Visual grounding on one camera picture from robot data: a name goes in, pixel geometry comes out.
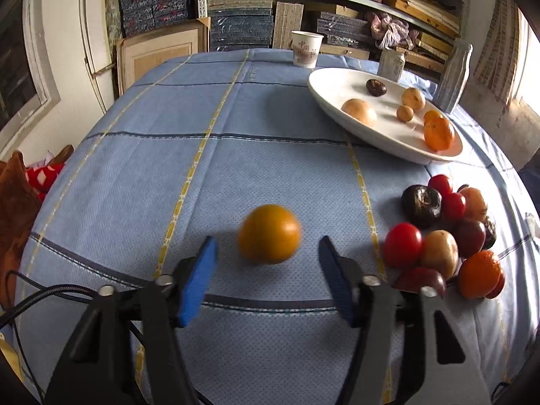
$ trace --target oval plate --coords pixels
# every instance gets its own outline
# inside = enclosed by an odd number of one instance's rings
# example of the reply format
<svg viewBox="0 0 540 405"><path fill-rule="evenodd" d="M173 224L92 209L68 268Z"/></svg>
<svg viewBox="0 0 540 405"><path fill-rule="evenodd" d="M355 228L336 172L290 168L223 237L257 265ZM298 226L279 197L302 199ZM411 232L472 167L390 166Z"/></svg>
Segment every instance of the oval plate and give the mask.
<svg viewBox="0 0 540 405"><path fill-rule="evenodd" d="M380 97L369 94L366 89L368 79L383 81L387 88L386 94ZM455 127L456 138L450 149L435 152L428 147L424 141L424 113L438 108L427 100L425 108L415 113L410 122L399 121L396 109L401 105L401 94L405 88L388 79L358 70L320 69L309 75L308 86L319 106L340 126L396 157L427 165L432 162L454 161L463 151L461 136ZM373 107L377 113L374 128L364 125L341 110L345 101L352 98L363 99Z"/></svg>

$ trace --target table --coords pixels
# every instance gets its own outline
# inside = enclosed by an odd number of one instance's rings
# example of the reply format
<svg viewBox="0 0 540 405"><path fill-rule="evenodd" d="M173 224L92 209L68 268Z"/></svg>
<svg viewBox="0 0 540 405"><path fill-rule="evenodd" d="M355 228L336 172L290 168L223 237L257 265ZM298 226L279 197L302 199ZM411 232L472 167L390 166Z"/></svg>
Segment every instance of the table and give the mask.
<svg viewBox="0 0 540 405"><path fill-rule="evenodd" d="M520 370L539 318L539 250L526 216L538 216L508 159L461 108L451 119L464 151L448 165L415 165L344 133L315 104L309 70L282 50L201 53L163 63L116 101L79 145L49 193L21 271L43 285L119 290L143 285L195 254L206 235L219 264L201 313L178 332L195 388L215 405L335 402L357 330L338 316L317 259L329 235L364 272L392 281L378 242L402 221L411 184L450 174L479 187L497 221L507 285L495 300L466 301L455 315L488 387ZM319 56L320 67L375 72L376 63ZM427 97L435 86L405 72ZM236 230L255 206L291 209L303 242L288 262L253 266ZM21 281L17 300L32 289ZM23 314L21 339L42 387L84 306L51 297ZM395 390L400 329L391 357ZM137 377L148 394L142 351Z"/></svg>

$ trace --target black cable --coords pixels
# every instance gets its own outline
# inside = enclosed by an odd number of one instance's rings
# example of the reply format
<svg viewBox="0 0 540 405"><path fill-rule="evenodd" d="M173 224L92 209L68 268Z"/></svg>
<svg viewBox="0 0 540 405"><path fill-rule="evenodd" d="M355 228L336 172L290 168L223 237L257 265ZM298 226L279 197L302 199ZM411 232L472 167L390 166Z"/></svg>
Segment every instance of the black cable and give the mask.
<svg viewBox="0 0 540 405"><path fill-rule="evenodd" d="M39 302L39 301L41 301L41 300L43 300L43 299L45 299L45 298L47 298L47 297L49 297L51 295L55 295L57 297L60 297L60 298L66 299L66 300L71 300L71 301L76 301L76 302L80 302L80 303L89 304L91 299L85 299L85 298L82 298L82 297L75 297L75 296L71 296L71 295L66 295L66 294L64 294L64 292L74 292L74 293L83 294L83 295L86 295L86 296L92 297L92 298L97 295L97 292L95 292L94 290L92 290L90 288L86 288L85 286L79 286L79 285L54 285L54 286L45 287L45 286L40 285L39 283L33 281L31 278L26 277L25 275L23 275L23 274L21 274L21 273L19 273L17 271L13 271L13 270L10 270L9 272L7 272L6 279L5 279L6 289L7 289L7 280L9 279L9 276L12 275L12 274L22 278L26 283L28 283L28 284L36 287L36 288L39 288L39 291L32 294L31 296L27 297L22 302L20 302L18 305L14 306L10 310L8 310L6 313L4 313L2 316L0 316L0 329L2 327L4 327L5 324L7 324L8 322L12 322L13 331L15 332L15 335L17 337L17 344L18 344L19 349L21 351L21 356L23 357L24 363L26 364L26 368L28 368L28 373L30 374L32 382L36 386L36 389L37 389L37 391L39 393L39 397L41 399L41 402L43 403L44 402L43 391L41 390L41 387L37 383L36 378L34 377L34 375L32 373L32 370L30 369L28 361L26 360L26 356L24 355L24 351L23 351L23 348L21 346L18 331L16 329L17 326L15 325L15 318L17 318L17 316L21 315L23 312L25 312L28 308L30 308L31 306L33 306L37 302ZM137 329L137 327L135 326L135 324L133 324L132 321L130 321L128 323L128 327L129 327L130 332L135 336L135 338L144 347L144 336L141 334L139 329ZM205 396L203 396L202 393L199 392L198 390L195 390L195 394L196 394L197 399L199 400L199 402L202 403L202 405L213 405L213 403L209 399L207 399Z"/></svg>
<svg viewBox="0 0 540 405"><path fill-rule="evenodd" d="M12 275L12 274L16 275L17 277L24 280L27 284L29 284L31 286L34 286L34 288L37 288L37 289L45 289L45 288L47 288L46 286L40 285L38 282L32 280L29 277L26 277L24 274L22 274L22 273L20 273L18 271L14 271L13 269L10 269L7 273L9 275ZM63 294L63 293L55 294L55 296L60 297L61 299L64 299L64 300L76 301L78 303L85 303L85 304L89 304L92 301L92 299L85 299L83 297L76 297L74 295L68 295L68 294Z"/></svg>
<svg viewBox="0 0 540 405"><path fill-rule="evenodd" d="M37 302L60 292L73 292L76 294L87 295L88 297L95 297L97 295L96 291L79 285L53 285L45 289L40 289L38 292L33 293L31 296L27 297L18 305L14 306L2 316L0 316L0 329L2 329L6 324L13 321L15 318L17 318L19 315L21 315L23 312L25 312L28 308L32 307Z"/></svg>
<svg viewBox="0 0 540 405"><path fill-rule="evenodd" d="M17 277L21 278L22 280L24 280L29 285L34 286L34 288L47 289L46 286L40 285L38 282L32 280L29 277L26 277L24 274L22 274L22 273L20 273L18 271L14 271L14 270L11 269L11 270L9 270L7 272L7 274L8 275L12 275L12 274L16 275ZM84 303L84 304L89 304L92 301L92 299L86 299L86 298L83 298L83 297L76 297L76 296L73 296L73 295L67 295L67 294L63 294L63 293L55 294L55 296L60 297L61 299L70 300L70 301L76 301L78 303ZM144 337L142 336L141 332L139 332L139 329L137 329L137 326L135 326L135 324L133 324L132 321L130 321L128 323L128 328L129 328L130 332L135 336L135 338L137 338L137 340L144 346Z"/></svg>
<svg viewBox="0 0 540 405"><path fill-rule="evenodd" d="M4 284L5 284L5 293L7 297L7 304L11 305L11 297L9 296L9 289L7 288L7 283L9 282L9 276L11 274L8 272L5 276ZM19 346L19 351L21 352L21 356L23 357L24 364L26 365L26 368L28 369L28 374L30 375L30 379L32 380L33 384L36 387L37 394L39 395L39 400L41 403L45 403L45 396L43 395L43 391L41 390L41 387L37 383L36 376L34 376L34 373L32 372L32 369L30 368L30 364L28 364L28 360L26 359L26 355L24 354L23 345L21 344L21 337L19 336L19 329L17 328L17 324L15 324L15 319L11 322L11 327L13 328L13 332L15 333L15 338L17 338L17 345Z"/></svg>

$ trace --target fruit pile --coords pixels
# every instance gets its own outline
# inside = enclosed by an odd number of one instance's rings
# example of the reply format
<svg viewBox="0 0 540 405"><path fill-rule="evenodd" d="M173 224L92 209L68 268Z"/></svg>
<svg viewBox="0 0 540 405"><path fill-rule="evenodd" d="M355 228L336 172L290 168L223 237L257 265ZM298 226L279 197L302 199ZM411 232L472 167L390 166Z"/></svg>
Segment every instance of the fruit pile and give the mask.
<svg viewBox="0 0 540 405"><path fill-rule="evenodd" d="M426 98L418 88L407 88L401 95L401 105L396 116L402 122L409 122L415 113L426 106ZM452 147L456 138L454 126L436 109L424 114L424 140L433 151L446 151Z"/></svg>
<svg viewBox="0 0 540 405"><path fill-rule="evenodd" d="M419 292L431 286L444 296L461 258L457 285L462 296L472 300L499 295L504 272L489 250L496 240L495 223L480 190L463 185L454 192L451 179L437 175L427 186L405 189L401 207L409 222L392 228L383 245L386 265L403 270L395 288ZM419 228L438 222L449 230L434 230L422 238Z"/></svg>

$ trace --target paper cup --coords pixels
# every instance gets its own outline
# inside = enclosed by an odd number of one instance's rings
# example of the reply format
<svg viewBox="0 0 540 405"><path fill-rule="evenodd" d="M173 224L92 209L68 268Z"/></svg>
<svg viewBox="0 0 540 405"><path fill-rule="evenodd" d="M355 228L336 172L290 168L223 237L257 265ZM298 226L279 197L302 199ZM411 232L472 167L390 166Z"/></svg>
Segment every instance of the paper cup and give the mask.
<svg viewBox="0 0 540 405"><path fill-rule="evenodd" d="M293 64L305 69L314 69L321 49L322 35L311 32L292 31Z"/></svg>

